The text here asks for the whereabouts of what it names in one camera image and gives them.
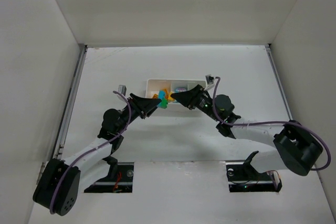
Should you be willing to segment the green number two lego brick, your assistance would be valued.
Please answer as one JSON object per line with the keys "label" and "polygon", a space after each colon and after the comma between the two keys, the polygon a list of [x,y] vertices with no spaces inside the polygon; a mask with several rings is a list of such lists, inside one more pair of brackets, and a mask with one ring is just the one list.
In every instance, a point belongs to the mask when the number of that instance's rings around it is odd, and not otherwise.
{"label": "green number two lego brick", "polygon": [[157,107],[158,108],[162,108],[162,109],[166,109],[167,106],[168,106],[168,103],[169,103],[168,100],[162,99],[161,102],[160,102],[160,104]]}

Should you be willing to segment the small yellow lego brick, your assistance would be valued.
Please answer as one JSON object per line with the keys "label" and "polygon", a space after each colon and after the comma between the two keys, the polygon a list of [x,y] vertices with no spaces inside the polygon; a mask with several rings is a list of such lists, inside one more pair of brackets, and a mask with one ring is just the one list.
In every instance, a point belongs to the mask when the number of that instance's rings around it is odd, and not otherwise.
{"label": "small yellow lego brick", "polygon": [[173,94],[174,94],[173,92],[170,92],[170,93],[169,93],[169,96],[168,96],[168,102],[169,102],[169,103],[174,103],[174,102],[176,102],[176,100],[172,97]]}

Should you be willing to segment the blue long lego brick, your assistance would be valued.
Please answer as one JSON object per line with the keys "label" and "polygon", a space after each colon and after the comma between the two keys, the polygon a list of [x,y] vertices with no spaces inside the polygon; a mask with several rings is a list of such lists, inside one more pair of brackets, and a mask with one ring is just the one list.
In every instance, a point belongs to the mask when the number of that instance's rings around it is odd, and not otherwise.
{"label": "blue long lego brick", "polygon": [[165,93],[162,90],[160,90],[159,91],[159,99],[166,99],[166,100],[168,100],[168,96],[165,96]]}

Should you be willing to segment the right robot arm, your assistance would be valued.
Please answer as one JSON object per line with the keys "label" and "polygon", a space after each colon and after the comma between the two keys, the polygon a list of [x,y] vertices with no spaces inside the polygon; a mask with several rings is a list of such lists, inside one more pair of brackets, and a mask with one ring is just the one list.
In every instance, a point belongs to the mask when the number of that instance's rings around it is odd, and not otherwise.
{"label": "right robot arm", "polygon": [[229,96],[210,95],[200,85],[185,92],[173,93],[172,98],[182,106],[190,110],[199,109],[217,121],[216,128],[224,137],[271,146],[269,152],[254,151],[250,164],[259,173],[288,169],[297,175],[306,176],[325,150],[322,142],[298,122],[247,121],[234,113],[235,107]]}

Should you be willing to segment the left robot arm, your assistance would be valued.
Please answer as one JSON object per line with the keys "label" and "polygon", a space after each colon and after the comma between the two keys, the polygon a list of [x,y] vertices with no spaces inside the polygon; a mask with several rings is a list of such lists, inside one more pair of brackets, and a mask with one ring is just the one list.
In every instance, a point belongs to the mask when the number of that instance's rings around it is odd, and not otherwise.
{"label": "left robot arm", "polygon": [[108,175],[114,159],[111,157],[123,141],[123,133],[137,118],[149,117],[161,103],[158,98],[142,98],[133,93],[129,98],[119,94],[126,106],[122,110],[108,109],[103,114],[101,129],[95,140],[65,159],[51,159],[36,186],[33,201],[51,214],[66,215],[74,206],[78,193],[94,182],[92,171]]}

